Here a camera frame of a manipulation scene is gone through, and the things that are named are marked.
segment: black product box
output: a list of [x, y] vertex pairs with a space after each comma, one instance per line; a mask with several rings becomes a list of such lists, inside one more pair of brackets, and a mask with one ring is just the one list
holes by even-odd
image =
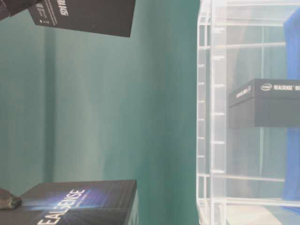
[[135, 180], [43, 183], [0, 211], [1, 225], [136, 225]]
[[36, 25], [129, 37], [135, 0], [41, 0], [29, 8]]
[[253, 79], [229, 95], [230, 128], [300, 127], [300, 81]]

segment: clear plastic container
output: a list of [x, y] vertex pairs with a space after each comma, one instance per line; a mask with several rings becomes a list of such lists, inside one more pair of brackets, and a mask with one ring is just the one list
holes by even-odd
[[300, 191], [291, 181], [298, 173], [300, 179], [291, 161], [295, 149], [300, 154], [300, 135], [291, 136], [298, 126], [232, 128], [228, 119], [230, 94], [247, 82], [291, 80], [288, 65], [300, 61], [291, 63], [298, 53], [287, 51], [284, 24], [299, 8], [300, 0], [201, 0], [196, 202], [202, 225], [300, 223]]

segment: dark rock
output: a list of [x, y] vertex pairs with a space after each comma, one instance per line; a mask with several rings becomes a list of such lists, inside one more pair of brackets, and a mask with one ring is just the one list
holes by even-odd
[[22, 199], [0, 188], [0, 210], [13, 210], [22, 204]]

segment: teal backdrop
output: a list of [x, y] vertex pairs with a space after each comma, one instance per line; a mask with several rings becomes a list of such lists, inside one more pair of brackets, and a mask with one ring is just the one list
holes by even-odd
[[137, 0], [131, 38], [0, 22], [0, 186], [137, 179], [141, 225], [196, 225], [199, 0]]

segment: blue object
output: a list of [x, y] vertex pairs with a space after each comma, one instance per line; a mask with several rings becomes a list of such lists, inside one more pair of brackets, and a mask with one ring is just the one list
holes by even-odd
[[[300, 8], [285, 22], [287, 79], [300, 80]], [[300, 201], [300, 128], [288, 128], [283, 199]], [[300, 208], [285, 207], [300, 214]]]

